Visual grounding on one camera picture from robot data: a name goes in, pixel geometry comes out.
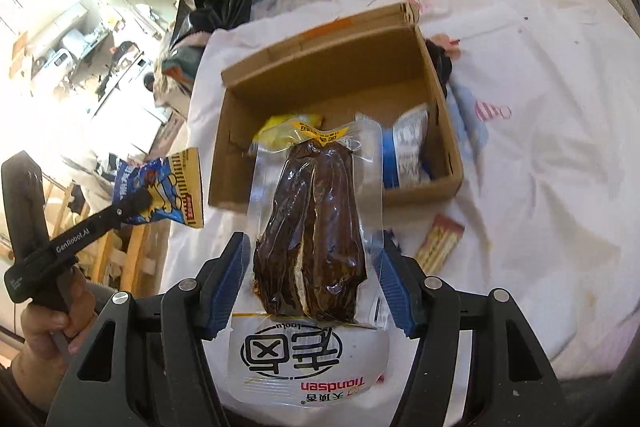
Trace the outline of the person's left hand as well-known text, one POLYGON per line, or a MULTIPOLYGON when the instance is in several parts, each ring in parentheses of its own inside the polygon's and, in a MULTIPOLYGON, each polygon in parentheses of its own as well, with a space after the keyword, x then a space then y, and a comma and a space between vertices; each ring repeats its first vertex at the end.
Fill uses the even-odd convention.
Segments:
POLYGON ((47 412, 68 367, 66 355, 76 355, 96 323, 96 298, 85 277, 74 268, 70 312, 29 303, 21 323, 25 344, 12 361, 11 373, 25 398, 47 412))

